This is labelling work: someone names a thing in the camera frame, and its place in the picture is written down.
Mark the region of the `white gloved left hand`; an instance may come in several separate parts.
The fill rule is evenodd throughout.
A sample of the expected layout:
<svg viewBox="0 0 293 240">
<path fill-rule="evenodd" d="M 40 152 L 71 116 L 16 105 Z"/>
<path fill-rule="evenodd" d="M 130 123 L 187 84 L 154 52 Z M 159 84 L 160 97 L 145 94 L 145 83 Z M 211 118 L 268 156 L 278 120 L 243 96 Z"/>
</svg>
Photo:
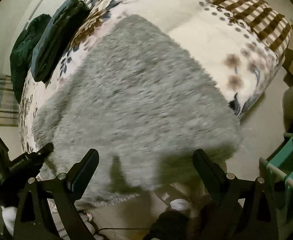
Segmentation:
<svg viewBox="0 0 293 240">
<path fill-rule="evenodd" d="M 14 225 L 15 225 L 15 219 L 17 214 L 17 208 L 14 206 L 10 207 L 1 207 L 2 209 L 2 218 L 4 221 L 4 225 L 11 236 L 14 235 Z"/>
</svg>

